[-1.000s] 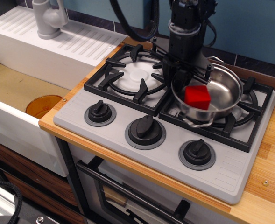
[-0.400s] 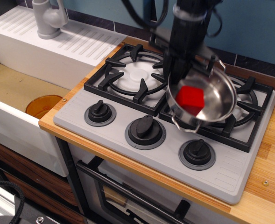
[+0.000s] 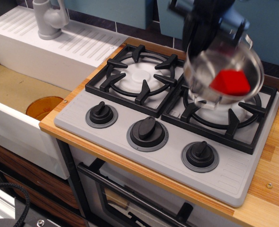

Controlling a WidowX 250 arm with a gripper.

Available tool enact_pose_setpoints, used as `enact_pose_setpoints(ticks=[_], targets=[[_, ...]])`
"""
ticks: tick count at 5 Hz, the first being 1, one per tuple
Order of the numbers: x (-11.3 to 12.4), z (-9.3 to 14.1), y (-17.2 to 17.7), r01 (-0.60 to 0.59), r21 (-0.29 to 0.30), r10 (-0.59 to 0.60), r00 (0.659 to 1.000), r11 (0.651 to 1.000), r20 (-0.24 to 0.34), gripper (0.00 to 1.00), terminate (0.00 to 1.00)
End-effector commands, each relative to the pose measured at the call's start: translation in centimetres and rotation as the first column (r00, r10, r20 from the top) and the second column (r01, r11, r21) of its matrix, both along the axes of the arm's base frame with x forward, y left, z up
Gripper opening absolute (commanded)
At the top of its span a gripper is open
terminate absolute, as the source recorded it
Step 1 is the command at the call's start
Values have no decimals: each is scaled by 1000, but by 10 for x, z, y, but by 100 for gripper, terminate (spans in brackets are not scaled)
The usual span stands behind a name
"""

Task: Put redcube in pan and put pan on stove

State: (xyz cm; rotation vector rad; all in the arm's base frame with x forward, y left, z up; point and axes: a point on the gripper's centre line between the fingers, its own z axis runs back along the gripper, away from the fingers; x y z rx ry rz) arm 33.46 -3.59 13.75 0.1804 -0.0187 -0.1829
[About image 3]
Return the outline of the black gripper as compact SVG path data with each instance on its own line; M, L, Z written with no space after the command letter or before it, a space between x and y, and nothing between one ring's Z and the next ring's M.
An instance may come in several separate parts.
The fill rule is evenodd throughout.
M221 18L233 4L233 0L195 0L184 20L183 50L189 46L196 51L207 49L220 28Z

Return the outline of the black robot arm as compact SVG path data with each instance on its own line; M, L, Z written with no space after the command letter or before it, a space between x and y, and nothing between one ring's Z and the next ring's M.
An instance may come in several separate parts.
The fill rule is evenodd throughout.
M232 40L238 42L250 23L234 9L234 0L190 0L192 9L189 10L172 0L168 8L184 17L182 32L182 48L191 56L206 50L222 22L237 28Z

